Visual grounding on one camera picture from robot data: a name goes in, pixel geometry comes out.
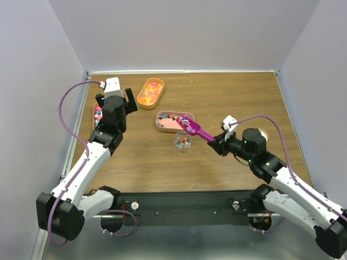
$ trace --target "pink tray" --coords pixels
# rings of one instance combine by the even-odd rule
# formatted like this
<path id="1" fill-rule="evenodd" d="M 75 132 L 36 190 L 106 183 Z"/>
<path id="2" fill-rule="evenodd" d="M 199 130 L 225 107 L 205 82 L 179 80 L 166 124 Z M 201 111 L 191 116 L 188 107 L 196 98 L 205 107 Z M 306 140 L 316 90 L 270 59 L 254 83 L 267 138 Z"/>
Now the pink tray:
<path id="1" fill-rule="evenodd" d="M 169 115 L 170 118 L 169 119 L 168 118 L 160 119 L 159 117 L 162 115 Z M 160 111 L 156 117 L 156 126 L 157 126 L 158 130 L 162 131 L 162 132 L 172 132 L 172 133 L 177 133 L 179 131 L 183 131 L 182 127 L 179 126 L 179 124 L 171 118 L 171 116 L 174 116 L 176 118 L 179 115 L 185 115 L 185 116 L 188 116 L 189 118 L 191 118 L 192 120 L 194 120 L 194 116 L 191 113 L 165 111 L 165 110 Z"/>

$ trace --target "white baseboard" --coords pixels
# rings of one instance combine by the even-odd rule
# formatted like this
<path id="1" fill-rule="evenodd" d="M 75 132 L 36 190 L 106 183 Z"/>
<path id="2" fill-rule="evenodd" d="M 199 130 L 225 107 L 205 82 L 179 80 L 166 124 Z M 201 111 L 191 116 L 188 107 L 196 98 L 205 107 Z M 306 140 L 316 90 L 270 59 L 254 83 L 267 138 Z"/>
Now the white baseboard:
<path id="1" fill-rule="evenodd" d="M 88 75 L 112 75 L 112 74 L 164 74 L 164 73 L 239 73 L 239 72 L 275 72 L 275 70 L 181 70 L 181 69 L 135 69 L 135 70 L 109 70 L 91 71 Z"/>

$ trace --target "gray floor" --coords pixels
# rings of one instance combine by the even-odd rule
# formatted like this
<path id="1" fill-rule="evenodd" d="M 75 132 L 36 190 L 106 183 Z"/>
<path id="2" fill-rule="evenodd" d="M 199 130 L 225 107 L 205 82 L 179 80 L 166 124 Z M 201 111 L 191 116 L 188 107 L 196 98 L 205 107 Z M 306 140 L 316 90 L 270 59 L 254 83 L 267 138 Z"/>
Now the gray floor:
<path id="1" fill-rule="evenodd" d="M 79 237 L 64 248 L 46 246 L 46 260 L 326 260 L 332 259 L 313 238 L 286 223 L 264 235 L 245 226 L 139 227 L 129 237 L 102 234 L 100 219 L 93 218 Z"/>

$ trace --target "cable connector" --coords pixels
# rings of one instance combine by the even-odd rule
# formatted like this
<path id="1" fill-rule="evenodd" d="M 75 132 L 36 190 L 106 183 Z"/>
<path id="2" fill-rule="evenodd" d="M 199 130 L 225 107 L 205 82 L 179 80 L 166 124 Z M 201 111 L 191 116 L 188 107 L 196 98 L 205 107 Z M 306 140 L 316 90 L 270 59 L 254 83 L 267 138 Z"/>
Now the cable connector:
<path id="1" fill-rule="evenodd" d="M 104 81 L 100 81 L 99 87 L 102 88 L 102 89 L 105 89 L 106 83 Z"/>

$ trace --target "white round object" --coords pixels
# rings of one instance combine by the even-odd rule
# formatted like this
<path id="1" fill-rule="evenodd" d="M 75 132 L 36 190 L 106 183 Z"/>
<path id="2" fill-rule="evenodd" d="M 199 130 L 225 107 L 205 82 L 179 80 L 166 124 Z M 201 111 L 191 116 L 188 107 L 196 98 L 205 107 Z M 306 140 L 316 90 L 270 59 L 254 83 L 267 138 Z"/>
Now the white round object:
<path id="1" fill-rule="evenodd" d="M 260 129 L 260 128 L 258 128 L 258 130 L 259 130 L 259 132 L 261 133 L 261 135 L 265 138 L 266 142 L 268 142 L 268 140 L 269 140 L 269 135 L 266 133 L 266 131 L 263 130 L 263 129 Z"/>
<path id="2" fill-rule="evenodd" d="M 137 210 L 137 209 L 139 208 L 139 204 L 135 201 L 135 202 L 133 202 L 133 203 L 131 204 L 131 208 L 132 208 L 133 210 Z"/>

